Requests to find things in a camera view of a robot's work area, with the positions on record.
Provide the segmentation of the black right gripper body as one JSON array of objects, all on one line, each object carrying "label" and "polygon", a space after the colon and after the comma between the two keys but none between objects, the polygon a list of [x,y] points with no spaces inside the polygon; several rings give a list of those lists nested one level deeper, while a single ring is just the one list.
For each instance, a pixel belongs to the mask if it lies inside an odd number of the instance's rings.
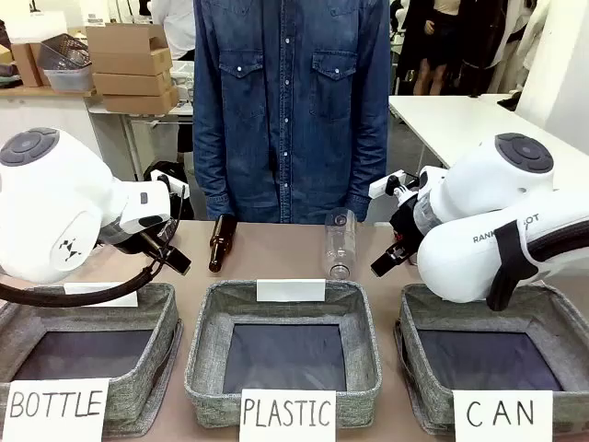
[{"label": "black right gripper body", "polygon": [[416,252],[422,242],[422,233],[414,221],[414,206],[416,197],[410,197],[398,206],[398,210],[391,216],[390,224],[394,230],[395,247],[404,252]]}]

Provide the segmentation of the black bag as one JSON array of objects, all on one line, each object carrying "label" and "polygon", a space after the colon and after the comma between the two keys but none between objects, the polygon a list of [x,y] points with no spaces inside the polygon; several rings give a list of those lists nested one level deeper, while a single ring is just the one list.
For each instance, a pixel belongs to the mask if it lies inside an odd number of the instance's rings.
[{"label": "black bag", "polygon": [[[179,162],[166,160],[158,160],[153,162],[144,172],[144,180],[151,180],[150,172],[154,169],[159,169],[189,184],[184,167]],[[182,199],[174,193],[168,193],[168,195],[172,217],[181,220],[192,220],[194,218],[190,197],[187,199]]]}]

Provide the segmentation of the grey fabric can basket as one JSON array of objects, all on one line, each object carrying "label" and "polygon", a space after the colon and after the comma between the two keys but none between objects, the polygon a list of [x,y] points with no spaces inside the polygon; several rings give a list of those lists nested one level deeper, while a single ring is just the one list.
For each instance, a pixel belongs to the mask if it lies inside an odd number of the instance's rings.
[{"label": "grey fabric can basket", "polygon": [[556,288],[519,287],[496,312],[407,285],[394,335],[426,433],[454,434],[453,390],[550,390],[555,434],[589,434],[589,321]]}]

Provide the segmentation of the bystander in black clothes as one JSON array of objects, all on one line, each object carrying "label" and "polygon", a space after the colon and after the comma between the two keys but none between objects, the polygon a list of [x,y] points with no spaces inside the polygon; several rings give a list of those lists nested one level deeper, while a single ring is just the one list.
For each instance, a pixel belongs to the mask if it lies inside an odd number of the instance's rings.
[{"label": "bystander in black clothes", "polygon": [[509,0],[410,0],[399,93],[479,96],[499,62]]}]

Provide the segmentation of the small white bottle basket card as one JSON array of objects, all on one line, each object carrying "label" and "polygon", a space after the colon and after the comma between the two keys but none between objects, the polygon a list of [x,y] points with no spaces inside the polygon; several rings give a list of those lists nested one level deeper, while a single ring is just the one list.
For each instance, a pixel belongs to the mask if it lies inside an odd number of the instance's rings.
[{"label": "small white bottle basket card", "polygon": [[[120,282],[77,282],[77,283],[64,283],[64,292],[67,295],[79,295],[79,294],[86,294],[106,289],[111,289]],[[105,301],[102,303],[93,304],[93,307],[97,308],[137,308],[138,307],[138,297],[137,292],[133,291],[130,294],[125,295],[124,297],[119,297],[117,299],[113,299],[110,301]]]}]

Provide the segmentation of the clear plastic bottle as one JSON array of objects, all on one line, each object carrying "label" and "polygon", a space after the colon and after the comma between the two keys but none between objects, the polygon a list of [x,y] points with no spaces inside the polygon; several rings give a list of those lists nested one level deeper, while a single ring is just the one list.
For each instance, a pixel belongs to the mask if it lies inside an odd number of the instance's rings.
[{"label": "clear plastic bottle", "polygon": [[335,208],[325,219],[324,268],[329,279],[350,280],[356,262],[356,218],[347,208]]}]

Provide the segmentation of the small cardboard box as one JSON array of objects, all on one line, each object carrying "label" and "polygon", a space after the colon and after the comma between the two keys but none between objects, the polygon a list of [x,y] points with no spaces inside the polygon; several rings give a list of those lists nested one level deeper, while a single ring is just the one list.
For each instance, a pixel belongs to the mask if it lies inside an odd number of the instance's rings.
[{"label": "small cardboard box", "polygon": [[25,87],[48,87],[49,79],[38,64],[40,44],[12,43],[11,52],[17,66],[21,81]]}]

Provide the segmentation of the bystander in white shirt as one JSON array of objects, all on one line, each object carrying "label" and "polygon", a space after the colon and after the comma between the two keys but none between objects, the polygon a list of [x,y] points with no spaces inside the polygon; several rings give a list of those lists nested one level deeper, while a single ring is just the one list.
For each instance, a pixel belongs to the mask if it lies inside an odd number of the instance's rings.
[{"label": "bystander in white shirt", "polygon": [[173,60],[193,61],[195,21],[193,0],[151,0],[153,23],[165,31]]}]

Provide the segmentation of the flat cardboard box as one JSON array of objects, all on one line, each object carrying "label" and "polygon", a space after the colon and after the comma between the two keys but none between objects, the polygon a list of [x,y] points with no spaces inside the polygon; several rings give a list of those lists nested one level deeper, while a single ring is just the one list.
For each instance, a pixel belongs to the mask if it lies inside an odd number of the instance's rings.
[{"label": "flat cardboard box", "polygon": [[107,111],[125,114],[166,114],[179,103],[176,87],[170,87],[159,96],[105,95],[103,103]]},{"label": "flat cardboard box", "polygon": [[161,96],[172,87],[169,71],[156,76],[94,73],[94,85],[107,96]]}]

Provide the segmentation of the person's right forearm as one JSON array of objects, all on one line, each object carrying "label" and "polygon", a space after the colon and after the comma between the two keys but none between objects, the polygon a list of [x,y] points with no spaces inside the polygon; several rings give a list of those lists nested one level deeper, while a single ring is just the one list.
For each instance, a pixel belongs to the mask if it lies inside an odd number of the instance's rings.
[{"label": "person's right forearm", "polygon": [[227,188],[225,139],[223,124],[195,113],[193,117],[193,154],[197,183],[205,196],[209,219],[232,215]]}]

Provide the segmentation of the metal mesh basket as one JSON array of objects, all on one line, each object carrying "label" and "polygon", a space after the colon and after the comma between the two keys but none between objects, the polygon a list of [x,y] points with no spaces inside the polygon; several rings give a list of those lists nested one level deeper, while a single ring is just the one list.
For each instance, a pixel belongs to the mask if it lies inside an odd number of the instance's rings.
[{"label": "metal mesh basket", "polygon": [[43,70],[79,70],[91,65],[91,59],[86,44],[63,33],[40,43],[38,65]]}]

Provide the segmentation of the brown glass bottle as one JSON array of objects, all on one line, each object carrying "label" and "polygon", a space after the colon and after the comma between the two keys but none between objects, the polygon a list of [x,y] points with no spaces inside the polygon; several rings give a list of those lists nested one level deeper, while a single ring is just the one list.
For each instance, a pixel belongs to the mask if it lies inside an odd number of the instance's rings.
[{"label": "brown glass bottle", "polygon": [[216,219],[210,239],[210,272],[221,271],[225,257],[231,251],[236,230],[237,219],[233,215],[222,214]]}]

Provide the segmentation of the large PLASTIC paper sign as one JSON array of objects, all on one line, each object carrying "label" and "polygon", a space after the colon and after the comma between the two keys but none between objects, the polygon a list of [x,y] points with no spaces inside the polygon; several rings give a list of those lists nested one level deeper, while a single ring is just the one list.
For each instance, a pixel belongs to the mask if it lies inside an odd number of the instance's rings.
[{"label": "large PLASTIC paper sign", "polygon": [[238,442],[336,442],[334,390],[241,392]]}]

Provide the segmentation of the large open cardboard box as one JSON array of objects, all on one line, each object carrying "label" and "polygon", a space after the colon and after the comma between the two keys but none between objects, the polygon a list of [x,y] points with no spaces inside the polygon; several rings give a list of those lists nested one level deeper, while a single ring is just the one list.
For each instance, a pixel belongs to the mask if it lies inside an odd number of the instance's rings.
[{"label": "large open cardboard box", "polygon": [[156,76],[172,67],[161,25],[110,23],[86,33],[94,73]]}]

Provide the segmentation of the small white PLASTIC card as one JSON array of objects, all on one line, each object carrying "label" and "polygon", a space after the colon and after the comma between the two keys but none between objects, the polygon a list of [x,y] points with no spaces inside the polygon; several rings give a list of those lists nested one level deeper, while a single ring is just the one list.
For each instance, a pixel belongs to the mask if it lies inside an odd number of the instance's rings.
[{"label": "small white PLASTIC card", "polygon": [[258,302],[324,302],[325,279],[258,279],[256,300]]}]

